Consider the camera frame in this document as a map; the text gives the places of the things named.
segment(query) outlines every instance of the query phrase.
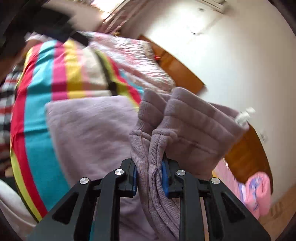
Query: orange wooden panel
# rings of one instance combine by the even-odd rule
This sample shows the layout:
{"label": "orange wooden panel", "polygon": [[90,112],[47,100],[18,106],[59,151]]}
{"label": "orange wooden panel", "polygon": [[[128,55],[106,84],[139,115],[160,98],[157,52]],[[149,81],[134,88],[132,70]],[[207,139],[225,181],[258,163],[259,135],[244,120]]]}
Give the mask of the orange wooden panel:
{"label": "orange wooden panel", "polygon": [[225,156],[225,160],[235,178],[241,183],[246,183],[256,172],[265,172],[270,178],[271,192],[273,192],[273,178],[268,159],[251,125],[243,138]]}
{"label": "orange wooden panel", "polygon": [[149,42],[155,55],[161,57],[165,53],[164,49],[159,47],[157,44],[153,43],[150,39],[146,38],[145,36],[140,35],[138,39]]}
{"label": "orange wooden panel", "polygon": [[204,83],[194,73],[167,52],[160,59],[160,66],[172,77],[176,86],[183,87],[194,94],[204,86]]}

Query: metal bolt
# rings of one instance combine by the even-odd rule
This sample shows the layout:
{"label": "metal bolt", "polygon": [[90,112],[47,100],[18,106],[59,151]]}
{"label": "metal bolt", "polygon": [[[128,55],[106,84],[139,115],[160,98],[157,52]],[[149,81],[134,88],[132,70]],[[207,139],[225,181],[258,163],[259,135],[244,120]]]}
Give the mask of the metal bolt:
{"label": "metal bolt", "polygon": [[87,184],[89,182],[89,179],[87,177],[83,177],[79,181],[81,184]]}
{"label": "metal bolt", "polygon": [[176,173],[178,176],[184,176],[186,174],[184,170],[178,170]]}
{"label": "metal bolt", "polygon": [[220,183],[220,179],[214,177],[214,178],[212,178],[212,183],[214,183],[214,184],[219,184],[219,183]]}
{"label": "metal bolt", "polygon": [[118,176],[122,175],[123,173],[124,173],[124,170],[122,170],[122,169],[116,169],[115,170],[115,174],[118,175]]}

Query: plaid fabric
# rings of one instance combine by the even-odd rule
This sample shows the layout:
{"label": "plaid fabric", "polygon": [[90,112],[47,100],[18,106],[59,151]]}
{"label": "plaid fabric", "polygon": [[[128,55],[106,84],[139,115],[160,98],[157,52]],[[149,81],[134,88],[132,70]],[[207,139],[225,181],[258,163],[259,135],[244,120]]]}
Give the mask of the plaid fabric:
{"label": "plaid fabric", "polygon": [[15,87],[22,74],[23,64],[16,65],[0,87],[0,176],[10,164],[10,121],[15,102]]}

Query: triangular cutout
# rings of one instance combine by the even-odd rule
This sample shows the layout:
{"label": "triangular cutout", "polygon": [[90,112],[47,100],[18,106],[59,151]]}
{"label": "triangular cutout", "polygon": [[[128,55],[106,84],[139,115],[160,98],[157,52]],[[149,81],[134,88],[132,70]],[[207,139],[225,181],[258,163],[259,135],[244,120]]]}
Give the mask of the triangular cutout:
{"label": "triangular cutout", "polygon": [[63,224],[68,224],[70,222],[77,198],[79,194],[77,192],[73,193],[54,213],[52,218]]}
{"label": "triangular cutout", "polygon": [[221,196],[230,223],[235,223],[245,219],[245,215],[243,214],[243,212],[239,209],[238,206],[235,205],[235,203],[226,193],[221,193]]}

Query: colorful striped blanket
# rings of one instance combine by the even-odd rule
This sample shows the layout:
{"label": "colorful striped blanket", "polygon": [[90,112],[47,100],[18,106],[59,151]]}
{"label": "colorful striped blanket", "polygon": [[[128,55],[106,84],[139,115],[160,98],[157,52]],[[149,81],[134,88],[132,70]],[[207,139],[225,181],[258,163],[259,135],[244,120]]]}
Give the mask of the colorful striped blanket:
{"label": "colorful striped blanket", "polygon": [[102,95],[125,95],[137,107],[143,87],[101,51],[72,40],[34,46],[17,84],[11,121],[11,162],[28,210],[40,221],[69,191],[47,130],[45,104]]}

